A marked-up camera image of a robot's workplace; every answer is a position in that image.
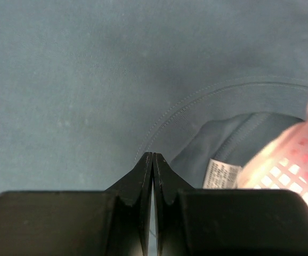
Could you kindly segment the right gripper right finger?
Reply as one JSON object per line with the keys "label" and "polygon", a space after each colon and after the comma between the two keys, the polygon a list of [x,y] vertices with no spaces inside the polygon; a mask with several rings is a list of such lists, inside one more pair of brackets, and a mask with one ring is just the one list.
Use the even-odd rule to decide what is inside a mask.
{"label": "right gripper right finger", "polygon": [[159,153],[153,155],[153,188],[158,255],[196,255],[192,222],[197,215],[188,201],[195,189]]}

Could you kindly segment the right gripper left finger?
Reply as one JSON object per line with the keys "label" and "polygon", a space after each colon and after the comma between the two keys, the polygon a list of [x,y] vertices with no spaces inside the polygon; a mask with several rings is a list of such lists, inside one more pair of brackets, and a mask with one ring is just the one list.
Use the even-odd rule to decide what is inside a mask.
{"label": "right gripper left finger", "polygon": [[153,153],[144,153],[134,168],[108,192],[117,194],[107,255],[148,255]]}

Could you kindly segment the blue-grey t shirt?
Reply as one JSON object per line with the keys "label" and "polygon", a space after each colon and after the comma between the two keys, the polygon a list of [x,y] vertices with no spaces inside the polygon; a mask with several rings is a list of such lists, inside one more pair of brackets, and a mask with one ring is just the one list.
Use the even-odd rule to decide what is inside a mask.
{"label": "blue-grey t shirt", "polygon": [[195,189],[196,255],[308,255],[295,192],[205,189],[307,109],[308,1],[0,1],[0,255],[107,255],[144,153]]}

